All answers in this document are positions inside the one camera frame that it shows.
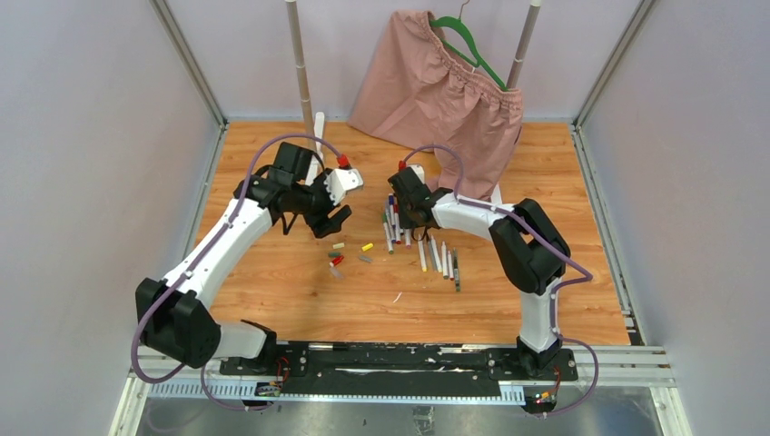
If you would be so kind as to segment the grey clear-cap pen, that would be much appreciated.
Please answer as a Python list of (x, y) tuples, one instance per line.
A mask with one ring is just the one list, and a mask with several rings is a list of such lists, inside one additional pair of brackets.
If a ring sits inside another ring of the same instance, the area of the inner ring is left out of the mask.
[(452, 280), (454, 282), (455, 292), (460, 292), (461, 285), (460, 285), (460, 278), (459, 278), (459, 261), (458, 261), (458, 250), (456, 248), (453, 248), (451, 250), (450, 260), (451, 260)]

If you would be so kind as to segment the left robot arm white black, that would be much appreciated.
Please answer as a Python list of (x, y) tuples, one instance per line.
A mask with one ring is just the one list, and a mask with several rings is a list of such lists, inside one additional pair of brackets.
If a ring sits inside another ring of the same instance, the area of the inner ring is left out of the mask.
[(274, 142), (273, 162), (250, 164), (222, 217), (187, 257), (162, 279), (145, 278), (137, 286), (134, 366), (143, 345), (193, 369), (226, 358), (242, 358), (257, 375), (276, 368), (275, 332), (257, 322), (217, 322), (212, 303), (241, 258), (273, 225), (288, 233), (302, 217), (317, 239), (340, 232), (351, 215), (343, 200), (364, 182), (341, 152), (335, 154), (337, 167), (323, 167), (310, 179), (320, 154), (292, 144), (288, 135)]

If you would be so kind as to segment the green cap white marker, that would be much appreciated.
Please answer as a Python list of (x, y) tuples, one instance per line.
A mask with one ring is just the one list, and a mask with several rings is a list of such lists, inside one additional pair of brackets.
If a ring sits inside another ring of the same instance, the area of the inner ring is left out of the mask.
[(448, 280), (449, 279), (449, 255), (448, 255), (447, 245), (445, 242), (441, 243), (440, 249), (441, 249), (441, 255), (440, 255), (441, 271), (443, 274), (443, 278), (445, 280)]
[(382, 214), (381, 214), (381, 222), (382, 222), (383, 230), (384, 230), (384, 233), (385, 233), (388, 253), (389, 254), (394, 254), (393, 238), (392, 238), (392, 235), (391, 235), (391, 226), (390, 226), (390, 223), (388, 221), (388, 215), (385, 212), (382, 212)]

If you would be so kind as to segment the black cap white marker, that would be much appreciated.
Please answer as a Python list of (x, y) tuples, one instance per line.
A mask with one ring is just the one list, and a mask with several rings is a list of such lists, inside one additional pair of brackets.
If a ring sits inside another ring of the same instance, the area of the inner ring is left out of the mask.
[(393, 224), (394, 224), (396, 244), (401, 244), (402, 243), (403, 232), (401, 230), (399, 210), (398, 210), (398, 206), (396, 204), (392, 205), (391, 215), (392, 215), (392, 220), (393, 220)]

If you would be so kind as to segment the clear pen cap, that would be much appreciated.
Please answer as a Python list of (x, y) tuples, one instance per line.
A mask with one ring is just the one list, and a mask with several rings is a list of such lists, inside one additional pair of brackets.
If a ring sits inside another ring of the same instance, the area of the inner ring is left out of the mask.
[(343, 276), (343, 274), (341, 273), (341, 271), (340, 271), (340, 270), (339, 270), (337, 267), (335, 267), (335, 266), (331, 266), (331, 267), (330, 267), (330, 272), (331, 272), (331, 274), (332, 274), (332, 275), (333, 275), (333, 276), (334, 276), (336, 279), (338, 279), (338, 280), (343, 280), (343, 279), (344, 279), (344, 276)]

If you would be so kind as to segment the yellow cap white marker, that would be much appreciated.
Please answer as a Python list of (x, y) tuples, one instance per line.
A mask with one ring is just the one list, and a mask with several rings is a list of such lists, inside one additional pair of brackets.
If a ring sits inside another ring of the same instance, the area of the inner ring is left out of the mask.
[(422, 240), (418, 240), (417, 246), (418, 246), (418, 253), (420, 257), (420, 268), (425, 273), (428, 270), (428, 266), (427, 266), (424, 242)]

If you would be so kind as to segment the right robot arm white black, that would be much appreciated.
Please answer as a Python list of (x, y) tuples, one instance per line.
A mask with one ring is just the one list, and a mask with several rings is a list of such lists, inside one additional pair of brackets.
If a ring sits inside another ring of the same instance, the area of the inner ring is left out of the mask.
[(414, 165), (398, 170), (388, 184), (405, 227), (455, 230), (493, 243), (506, 277), (519, 290), (518, 366), (535, 380), (551, 372), (563, 344), (556, 288), (570, 249), (542, 207), (531, 199), (489, 203), (449, 188), (430, 190)]

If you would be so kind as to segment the red cap white marker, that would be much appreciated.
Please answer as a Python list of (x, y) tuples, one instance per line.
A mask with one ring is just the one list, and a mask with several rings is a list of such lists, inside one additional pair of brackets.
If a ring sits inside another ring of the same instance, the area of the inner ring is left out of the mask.
[(452, 251), (450, 249), (446, 250), (446, 263), (447, 263), (447, 265), (446, 265), (445, 272), (447, 273), (447, 276), (449, 277), (449, 279), (451, 281), (454, 281), (456, 274), (454, 272), (454, 270), (455, 270), (455, 268), (454, 268), (454, 259), (453, 259)]

